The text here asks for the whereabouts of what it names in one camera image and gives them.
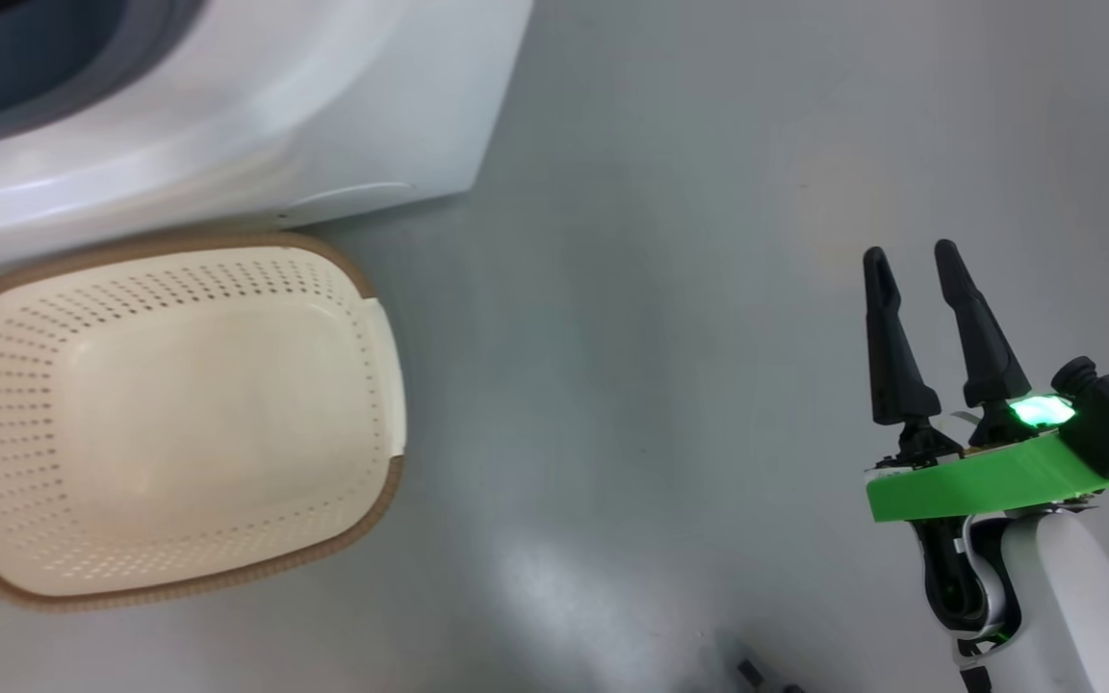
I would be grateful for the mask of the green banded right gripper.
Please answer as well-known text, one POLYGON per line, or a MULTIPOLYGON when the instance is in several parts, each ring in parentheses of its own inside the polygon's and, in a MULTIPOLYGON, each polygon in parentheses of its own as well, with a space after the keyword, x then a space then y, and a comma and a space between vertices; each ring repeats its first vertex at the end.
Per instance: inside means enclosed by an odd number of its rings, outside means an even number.
MULTIPOLYGON (((1059 425, 1074 417, 1072 405, 1056 395, 1024 398, 1032 390, 1028 377, 958 246, 937 241, 934 255, 943 299, 958 324, 967 367, 965 402, 981 407, 1021 398, 1009 404, 1009 411, 1018 421, 1032 424, 1035 437, 933 468, 867 471, 865 491, 874 521, 986 516, 1109 490, 1109 479, 1088 469, 1057 434, 1059 425)), ((872 421, 895 425, 938 416, 942 400, 920 377, 899 319, 901 293, 881 246, 864 254, 864 284, 872 421)))

